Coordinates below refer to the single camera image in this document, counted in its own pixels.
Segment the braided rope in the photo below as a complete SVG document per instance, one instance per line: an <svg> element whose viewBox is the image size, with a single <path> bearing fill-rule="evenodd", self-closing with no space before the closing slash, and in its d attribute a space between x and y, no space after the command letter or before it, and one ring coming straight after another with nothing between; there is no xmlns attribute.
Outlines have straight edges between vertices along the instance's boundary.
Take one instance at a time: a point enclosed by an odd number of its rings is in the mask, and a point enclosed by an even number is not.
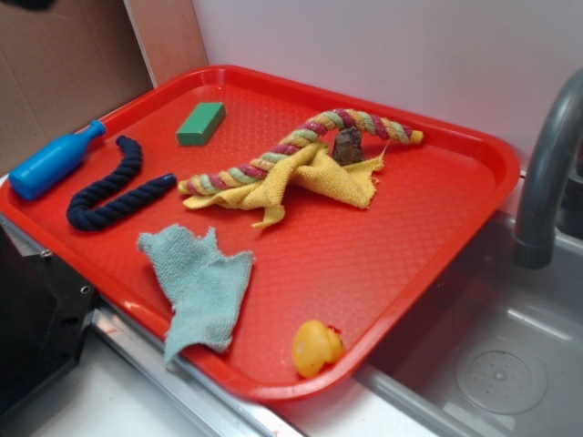
<svg viewBox="0 0 583 437"><path fill-rule="evenodd" d="M219 173L196 175L179 182L182 194L212 196L226 189L242 187L265 179L270 170L281 160L297 153L319 140L331 130L357 127L363 133L392 140L401 144L420 144L423 133L410 127L354 109L334 109L308 119L297 127L277 146L249 164L241 164Z"/></svg>
<svg viewBox="0 0 583 437"><path fill-rule="evenodd" d="M66 217L75 229L104 229L161 198L176 184L176 177L168 174L146 182L103 207L91 210L99 201L119 192L142 168L142 150L136 140L120 136L116 144L124 153L118 167L105 178L76 193L69 203Z"/></svg>

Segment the sink basin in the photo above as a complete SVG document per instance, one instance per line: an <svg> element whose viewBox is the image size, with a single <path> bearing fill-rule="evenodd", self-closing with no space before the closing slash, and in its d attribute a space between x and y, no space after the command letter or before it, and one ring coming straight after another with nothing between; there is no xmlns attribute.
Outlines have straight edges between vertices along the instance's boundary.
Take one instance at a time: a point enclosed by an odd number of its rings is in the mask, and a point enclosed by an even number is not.
<svg viewBox="0 0 583 437"><path fill-rule="evenodd" d="M583 430L581 242L558 235L550 266L522 269L513 225L497 213L368 359L445 435Z"/></svg>

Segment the light blue cloth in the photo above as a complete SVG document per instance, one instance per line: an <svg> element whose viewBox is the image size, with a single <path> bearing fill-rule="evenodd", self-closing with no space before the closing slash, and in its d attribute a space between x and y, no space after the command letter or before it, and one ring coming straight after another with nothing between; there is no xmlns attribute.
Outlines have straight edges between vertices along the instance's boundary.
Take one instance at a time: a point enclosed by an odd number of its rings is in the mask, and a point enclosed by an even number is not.
<svg viewBox="0 0 583 437"><path fill-rule="evenodd" d="M191 344L223 353L232 341L240 305L249 285L253 253L226 257L214 228L204 238L172 225L159 234L141 234L138 248L154 266L160 286L175 311L166 338L168 364Z"/></svg>

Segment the plastic tray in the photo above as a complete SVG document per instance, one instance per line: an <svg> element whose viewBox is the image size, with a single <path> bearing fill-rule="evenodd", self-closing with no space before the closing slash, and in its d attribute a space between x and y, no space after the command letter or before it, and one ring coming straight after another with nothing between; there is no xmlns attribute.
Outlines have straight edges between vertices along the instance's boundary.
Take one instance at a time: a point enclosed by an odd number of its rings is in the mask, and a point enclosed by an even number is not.
<svg viewBox="0 0 583 437"><path fill-rule="evenodd" d="M223 102L225 120L206 146L179 146L176 131L204 101ZM101 232L75 231L66 221L73 194L119 163L118 135L135 138L144 150L143 171L131 189L170 171L184 179L249 162L307 118L337 107L424 131L421 147L387 149L369 209L290 187L283 222L260 230L251 224L261 221L261 209L191 211L173 191ZM251 283L229 350L219 355L193 346L183 355L229 391L263 402L307 396L349 376L482 227L519 175L514 152L494 137L236 66L179 76L102 121L107 134L91 146L81 168L34 202L4 184L0 210L161 339L172 311L149 259L137 249L141 232L179 223L206 235L214 227L224 253L252 250ZM367 157L384 147L365 135ZM340 329L346 353L304 380L293 367L291 345L309 319Z"/></svg>

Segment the cardboard box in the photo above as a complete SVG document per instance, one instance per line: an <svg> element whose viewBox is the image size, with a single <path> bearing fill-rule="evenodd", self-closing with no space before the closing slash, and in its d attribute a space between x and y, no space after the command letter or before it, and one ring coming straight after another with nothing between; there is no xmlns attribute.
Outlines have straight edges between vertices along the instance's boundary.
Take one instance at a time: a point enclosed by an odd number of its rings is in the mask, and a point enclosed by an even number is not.
<svg viewBox="0 0 583 437"><path fill-rule="evenodd" d="M123 2L0 4L0 176L151 88Z"/></svg>

